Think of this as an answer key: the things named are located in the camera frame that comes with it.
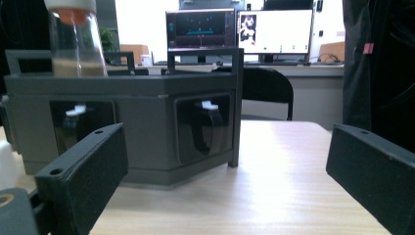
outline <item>jar lid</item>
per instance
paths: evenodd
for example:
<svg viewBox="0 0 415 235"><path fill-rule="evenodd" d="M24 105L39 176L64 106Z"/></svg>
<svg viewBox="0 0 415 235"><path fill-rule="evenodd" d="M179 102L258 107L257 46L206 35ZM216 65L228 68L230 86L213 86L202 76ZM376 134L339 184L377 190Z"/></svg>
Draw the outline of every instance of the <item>jar lid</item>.
<svg viewBox="0 0 415 235"><path fill-rule="evenodd" d="M97 13L95 0L44 0L48 11L60 8L77 8Z"/></svg>

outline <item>monitor screen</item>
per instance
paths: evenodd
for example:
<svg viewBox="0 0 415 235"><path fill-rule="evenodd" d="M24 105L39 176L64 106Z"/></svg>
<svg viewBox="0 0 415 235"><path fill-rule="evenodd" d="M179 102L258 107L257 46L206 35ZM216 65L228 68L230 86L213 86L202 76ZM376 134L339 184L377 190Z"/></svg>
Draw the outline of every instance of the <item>monitor screen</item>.
<svg viewBox="0 0 415 235"><path fill-rule="evenodd" d="M236 46L235 10L165 12L167 49Z"/></svg>
<svg viewBox="0 0 415 235"><path fill-rule="evenodd" d="M238 46L245 54L309 52L312 10L240 11Z"/></svg>

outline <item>desk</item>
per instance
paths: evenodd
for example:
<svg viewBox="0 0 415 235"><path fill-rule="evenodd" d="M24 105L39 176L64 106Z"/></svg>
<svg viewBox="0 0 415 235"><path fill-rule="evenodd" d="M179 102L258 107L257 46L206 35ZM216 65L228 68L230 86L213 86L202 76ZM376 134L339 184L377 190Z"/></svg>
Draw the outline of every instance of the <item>desk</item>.
<svg viewBox="0 0 415 235"><path fill-rule="evenodd" d="M238 167L121 185L91 234L390 234L326 173L330 141L312 122L243 120Z"/></svg>

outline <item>table surface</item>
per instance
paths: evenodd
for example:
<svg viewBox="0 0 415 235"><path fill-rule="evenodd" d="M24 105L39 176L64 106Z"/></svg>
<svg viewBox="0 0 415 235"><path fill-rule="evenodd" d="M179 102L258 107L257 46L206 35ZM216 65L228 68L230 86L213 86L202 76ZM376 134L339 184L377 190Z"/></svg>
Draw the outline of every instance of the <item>table surface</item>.
<svg viewBox="0 0 415 235"><path fill-rule="evenodd" d="M238 167L169 187L121 184L91 234L390 234L327 174L330 141L312 122L243 120Z"/></svg>

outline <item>black office chair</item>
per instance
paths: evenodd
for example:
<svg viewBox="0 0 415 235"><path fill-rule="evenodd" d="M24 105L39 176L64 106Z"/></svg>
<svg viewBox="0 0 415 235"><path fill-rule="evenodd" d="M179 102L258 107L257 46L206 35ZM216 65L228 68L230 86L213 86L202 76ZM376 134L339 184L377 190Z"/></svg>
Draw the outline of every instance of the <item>black office chair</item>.
<svg viewBox="0 0 415 235"><path fill-rule="evenodd" d="M220 67L213 71L231 71ZM294 91L290 80L269 68L244 68L242 99L288 104L287 120L293 119ZM242 119L277 119L242 115Z"/></svg>

